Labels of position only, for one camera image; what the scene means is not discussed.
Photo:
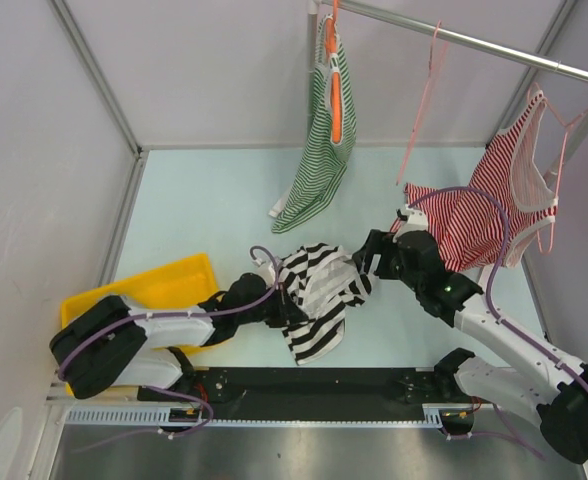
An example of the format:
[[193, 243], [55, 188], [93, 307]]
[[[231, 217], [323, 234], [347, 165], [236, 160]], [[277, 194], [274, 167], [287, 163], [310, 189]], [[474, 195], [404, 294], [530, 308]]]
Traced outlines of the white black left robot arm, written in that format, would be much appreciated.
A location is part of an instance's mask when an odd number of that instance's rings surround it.
[[151, 386], [181, 400], [195, 387], [184, 348], [221, 344], [251, 323], [276, 329], [299, 326], [309, 319], [300, 306], [284, 283], [268, 284], [253, 273], [178, 311], [135, 306], [112, 294], [57, 333], [49, 348], [59, 378], [77, 399], [110, 387]]

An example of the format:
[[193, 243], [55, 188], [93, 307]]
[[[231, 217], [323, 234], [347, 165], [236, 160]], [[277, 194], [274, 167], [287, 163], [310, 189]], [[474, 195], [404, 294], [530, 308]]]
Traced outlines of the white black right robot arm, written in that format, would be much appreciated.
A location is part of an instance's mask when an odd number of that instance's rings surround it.
[[446, 269], [426, 231], [400, 236], [373, 230], [354, 254], [357, 269], [380, 280], [398, 280], [431, 316], [484, 344], [508, 369], [496, 369], [473, 354], [435, 376], [447, 401], [465, 394], [498, 404], [538, 427], [566, 460], [588, 461], [588, 363], [529, 333], [499, 311], [463, 274]]

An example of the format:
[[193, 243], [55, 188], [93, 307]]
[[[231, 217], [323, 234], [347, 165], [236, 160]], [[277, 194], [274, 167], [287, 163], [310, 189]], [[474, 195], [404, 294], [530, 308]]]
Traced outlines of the black white striped tank top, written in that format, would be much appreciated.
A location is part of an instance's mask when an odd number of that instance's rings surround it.
[[325, 243], [303, 245], [284, 257], [279, 281], [307, 317], [282, 329], [299, 366], [322, 358], [340, 344], [346, 309], [362, 306], [373, 289], [373, 277], [358, 270], [350, 252]]

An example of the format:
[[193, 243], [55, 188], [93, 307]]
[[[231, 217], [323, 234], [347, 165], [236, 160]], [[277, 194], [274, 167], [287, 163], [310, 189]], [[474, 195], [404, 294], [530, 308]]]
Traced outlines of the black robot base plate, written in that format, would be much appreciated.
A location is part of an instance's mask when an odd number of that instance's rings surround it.
[[211, 367], [192, 373], [176, 392], [200, 396], [215, 409], [288, 406], [342, 410], [352, 405], [463, 404], [471, 398], [449, 375], [414, 368]]

